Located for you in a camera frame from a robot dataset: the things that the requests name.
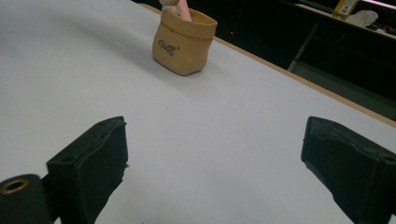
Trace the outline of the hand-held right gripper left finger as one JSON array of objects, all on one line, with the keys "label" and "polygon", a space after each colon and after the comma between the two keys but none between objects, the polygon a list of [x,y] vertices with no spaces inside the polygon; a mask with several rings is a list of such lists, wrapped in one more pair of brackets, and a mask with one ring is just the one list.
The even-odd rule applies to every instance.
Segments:
[{"label": "hand-held right gripper left finger", "polygon": [[125,125],[123,117],[100,121],[47,162],[51,221],[94,224],[127,168]]}]

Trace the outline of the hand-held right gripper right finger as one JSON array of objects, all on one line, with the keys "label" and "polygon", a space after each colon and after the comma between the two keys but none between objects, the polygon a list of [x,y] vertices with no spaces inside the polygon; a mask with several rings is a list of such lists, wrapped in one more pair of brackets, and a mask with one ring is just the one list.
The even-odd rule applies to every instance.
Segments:
[{"label": "hand-held right gripper right finger", "polygon": [[301,160],[354,224],[396,215],[396,154],[328,119],[307,120]]}]

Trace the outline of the tan bag-shaped holder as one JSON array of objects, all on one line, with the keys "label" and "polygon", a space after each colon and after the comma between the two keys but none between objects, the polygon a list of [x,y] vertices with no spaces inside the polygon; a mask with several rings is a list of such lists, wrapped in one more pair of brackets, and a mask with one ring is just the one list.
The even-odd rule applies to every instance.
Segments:
[{"label": "tan bag-shaped holder", "polygon": [[168,70],[188,76],[205,67],[218,23],[190,8],[192,21],[183,20],[179,16],[178,1],[159,0],[162,15],[152,43],[152,56]]}]

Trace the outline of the pink hairbrush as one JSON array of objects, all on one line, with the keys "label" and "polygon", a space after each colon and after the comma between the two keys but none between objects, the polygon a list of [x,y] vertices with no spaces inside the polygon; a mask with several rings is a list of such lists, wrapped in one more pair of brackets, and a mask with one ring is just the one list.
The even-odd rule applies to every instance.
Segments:
[{"label": "pink hairbrush", "polygon": [[192,21],[187,0],[179,0],[177,3],[179,16],[185,21]]}]

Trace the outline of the white crumpled object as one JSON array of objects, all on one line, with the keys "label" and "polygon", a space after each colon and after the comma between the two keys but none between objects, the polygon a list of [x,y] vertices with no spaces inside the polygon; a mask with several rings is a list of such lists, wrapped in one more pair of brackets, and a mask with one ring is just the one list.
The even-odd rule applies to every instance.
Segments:
[{"label": "white crumpled object", "polygon": [[378,19],[378,14],[372,10],[361,10],[353,15],[349,15],[346,22],[359,27],[367,27]]}]

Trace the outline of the yellow box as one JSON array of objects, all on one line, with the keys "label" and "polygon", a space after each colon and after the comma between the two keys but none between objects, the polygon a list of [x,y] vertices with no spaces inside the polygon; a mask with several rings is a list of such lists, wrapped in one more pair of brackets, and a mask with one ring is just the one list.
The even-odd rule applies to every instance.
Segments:
[{"label": "yellow box", "polygon": [[332,12],[334,17],[347,18],[360,0],[339,0]]}]

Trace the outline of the grey metal table frame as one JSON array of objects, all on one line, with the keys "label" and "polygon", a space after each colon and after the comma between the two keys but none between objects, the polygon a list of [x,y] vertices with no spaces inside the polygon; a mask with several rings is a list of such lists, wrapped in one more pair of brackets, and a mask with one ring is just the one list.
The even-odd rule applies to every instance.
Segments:
[{"label": "grey metal table frame", "polygon": [[309,30],[288,70],[396,121],[396,36],[336,19],[307,0],[292,8]]}]

